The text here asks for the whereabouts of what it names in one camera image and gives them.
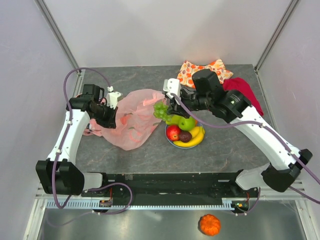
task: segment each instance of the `white wall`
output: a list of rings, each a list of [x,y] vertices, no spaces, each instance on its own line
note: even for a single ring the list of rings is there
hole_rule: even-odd
[[[259,75],[279,132],[311,150],[308,167],[320,177],[319,11],[320,1],[300,1]],[[307,193],[320,200],[320,186],[305,171],[301,178]],[[312,206],[320,223],[320,206]]]
[[[0,239],[20,240],[39,184],[36,163],[62,127],[72,67],[32,0],[0,1],[0,33]]]
[[[290,0],[45,0],[80,66],[255,64]]]

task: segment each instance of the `banana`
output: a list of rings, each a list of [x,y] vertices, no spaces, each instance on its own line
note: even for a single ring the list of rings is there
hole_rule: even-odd
[[[199,131],[200,131],[200,127],[195,126],[194,128],[192,128],[192,130],[189,131],[189,133],[191,133],[192,138],[194,138],[195,136],[198,135]]]
[[[193,146],[198,145],[199,143],[202,142],[202,140],[205,137],[205,130],[202,126],[199,127],[199,133],[193,137],[190,141],[188,142],[182,142],[182,141],[174,141],[173,144],[175,144],[178,147],[183,147],[183,148],[190,148]]]

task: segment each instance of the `patterned cloth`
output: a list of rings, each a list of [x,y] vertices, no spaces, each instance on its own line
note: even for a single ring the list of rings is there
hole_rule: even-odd
[[[231,71],[226,70],[226,66],[221,59],[213,61],[207,66],[194,65],[189,61],[184,61],[177,79],[180,80],[182,85],[195,89],[196,87],[192,81],[192,75],[202,69],[210,69],[211,71],[214,71],[218,75],[221,84],[224,83],[225,79],[229,79],[233,75]]]

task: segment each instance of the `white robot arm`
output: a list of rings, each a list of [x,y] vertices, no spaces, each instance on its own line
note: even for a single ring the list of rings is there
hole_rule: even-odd
[[[81,136],[90,122],[96,122],[104,128],[116,128],[117,104],[123,98],[122,93],[108,87],[106,101],[100,101],[104,89],[94,84],[85,84],[82,94],[69,100],[72,111],[67,107],[65,120],[60,135],[46,160],[36,164],[36,172],[47,194],[53,193],[52,175],[54,162],[57,161],[55,173],[55,189],[60,195],[80,195],[83,190],[99,188],[102,185],[101,173],[82,173],[76,168],[76,154]]]
[[[242,93],[237,90],[224,91],[215,72],[209,69],[198,71],[193,74],[192,80],[196,91],[181,89],[178,79],[165,80],[163,92],[170,99],[168,114],[188,118],[190,111],[209,110],[230,124],[222,128],[236,125],[235,128],[245,134],[270,161],[270,164],[241,171],[235,180],[236,184],[243,190],[268,185],[278,192],[284,192],[302,169],[292,154],[307,164],[312,157],[311,152],[307,149],[299,150],[283,139]],[[188,112],[181,106],[182,104],[189,110]],[[283,140],[291,152],[286,150],[271,131]]]

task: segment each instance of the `gray table surface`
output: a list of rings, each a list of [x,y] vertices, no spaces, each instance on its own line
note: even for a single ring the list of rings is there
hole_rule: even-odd
[[[105,74],[114,89],[125,96],[139,89],[161,91],[164,79],[175,78],[181,66],[134,66],[97,68]],[[254,68],[247,65],[227,65],[233,77],[245,79],[251,86],[270,122],[266,104],[256,78]],[[107,83],[94,72],[86,71],[83,84],[96,84],[107,89]],[[213,124],[225,122],[209,111],[195,113],[199,118]],[[125,151],[98,136],[83,136],[76,156],[76,166],[83,172],[112,173],[193,173],[236,172],[252,169],[268,162],[265,155],[235,128],[215,129],[205,126],[205,138],[201,144],[190,149],[171,145],[165,136],[165,123],[154,130],[139,148]]]

